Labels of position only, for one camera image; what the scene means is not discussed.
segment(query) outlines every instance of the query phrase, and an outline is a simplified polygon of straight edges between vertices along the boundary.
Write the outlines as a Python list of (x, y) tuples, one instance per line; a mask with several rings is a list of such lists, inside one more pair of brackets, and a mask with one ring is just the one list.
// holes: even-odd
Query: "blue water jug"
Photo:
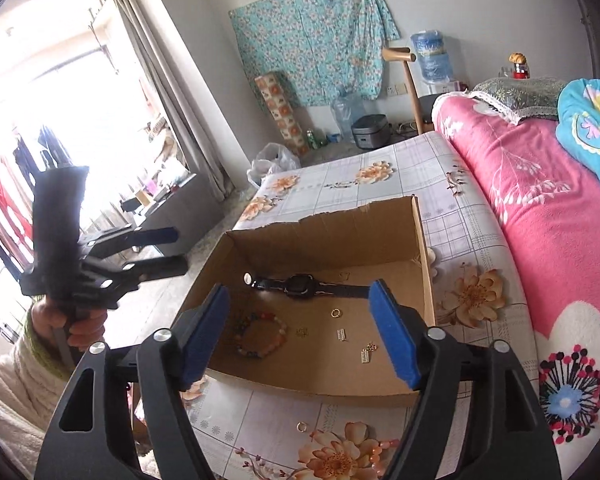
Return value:
[(448, 83), (454, 78), (445, 40), (439, 30), (424, 30), (413, 34), (411, 43), (416, 51), (422, 78), (429, 83)]
[(331, 113), (342, 134), (342, 139), (355, 142), (351, 127), (360, 117), (366, 115), (362, 98), (355, 92), (338, 89), (338, 96), (331, 102)]

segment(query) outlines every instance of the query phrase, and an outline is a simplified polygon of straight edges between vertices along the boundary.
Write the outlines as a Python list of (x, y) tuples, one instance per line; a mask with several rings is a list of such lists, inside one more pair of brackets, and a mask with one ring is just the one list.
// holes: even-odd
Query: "wooden chair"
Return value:
[(416, 61), (416, 55), (411, 51), (410, 48), (395, 47), (382, 49), (382, 58), (385, 61), (401, 61), (404, 68), (404, 82), (407, 85), (407, 94), (411, 98), (411, 105), (413, 106), (413, 113), (416, 118), (416, 127), (418, 129), (418, 135), (422, 135), (426, 132), (432, 132), (434, 129), (433, 119), (431, 114), (433, 112), (433, 103), (436, 101), (440, 94), (425, 95), (418, 97), (416, 91), (416, 85), (413, 82), (413, 76), (409, 69), (409, 63)]

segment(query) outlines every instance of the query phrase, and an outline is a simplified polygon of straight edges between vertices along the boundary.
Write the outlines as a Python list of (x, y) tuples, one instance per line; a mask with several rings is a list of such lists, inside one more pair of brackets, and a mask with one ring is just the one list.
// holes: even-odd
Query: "gray curtain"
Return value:
[(233, 189), (232, 183), (220, 164), (213, 144), (174, 78), (142, 10), (136, 0), (113, 1), (120, 11), (136, 56), (160, 98), (189, 169), (206, 174), (214, 196), (219, 201), (224, 200)]

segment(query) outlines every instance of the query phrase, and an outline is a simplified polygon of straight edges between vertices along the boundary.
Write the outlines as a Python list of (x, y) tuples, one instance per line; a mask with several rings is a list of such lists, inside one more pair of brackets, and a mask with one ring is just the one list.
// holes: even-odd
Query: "smartwatch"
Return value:
[(310, 274), (294, 274), (286, 280), (272, 280), (244, 275), (244, 283), (258, 290), (275, 290), (284, 292), (290, 298), (307, 299), (314, 296), (336, 296), (338, 298), (369, 297), (369, 287), (365, 285), (343, 285), (341, 283), (319, 282)]

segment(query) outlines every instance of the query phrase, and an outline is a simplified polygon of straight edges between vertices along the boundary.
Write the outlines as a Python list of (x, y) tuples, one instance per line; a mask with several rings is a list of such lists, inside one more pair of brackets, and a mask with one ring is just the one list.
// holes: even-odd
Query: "bed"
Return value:
[[(367, 178), (358, 183), (356, 175), (361, 170)], [(373, 175), (378, 176), (375, 182), (368, 178)], [(436, 255), (432, 270), (437, 303), (445, 304), (456, 290), (458, 278), (468, 280), (472, 269), (497, 272), (504, 282), (506, 306), (497, 309), (493, 322), (477, 322), (474, 328), (451, 325), (444, 319), (448, 310), (441, 309), (438, 323), (457, 339), (473, 344), (488, 345), (495, 338), (507, 340), (537, 387), (534, 332), (511, 252), (477, 181), (442, 134), (430, 132), (374, 152), (271, 175), (235, 229), (301, 221), (312, 214), (412, 194), (419, 200), (427, 245)], [(400, 228), (399, 219), (395, 228)], [(312, 433), (318, 438), (323, 435), (321, 438), (328, 442), (332, 434), (356, 442), (356, 432), (379, 440), (400, 439), (411, 415), (407, 408), (360, 408), (299, 400), (211, 378), (200, 384), (199, 393), (187, 413), (212, 470), (228, 480), (253, 480), (254, 476), (274, 480), (281, 472), (288, 476), (302, 469), (304, 464), (299, 460), (305, 459)], [(441, 475), (456, 467), (469, 400), (469, 386), (464, 384), (458, 393)], [(305, 433), (297, 429), (300, 422), (307, 424)], [(358, 480), (376, 478), (368, 468), (358, 471)], [(296, 472), (296, 478), (306, 473)]]
[[(455, 92), (434, 108), (496, 214), (536, 337), (540, 400), (563, 478), (600, 462), (600, 183), (560, 146), (557, 123), (514, 126)], [(589, 478), (600, 478), (598, 475)]]

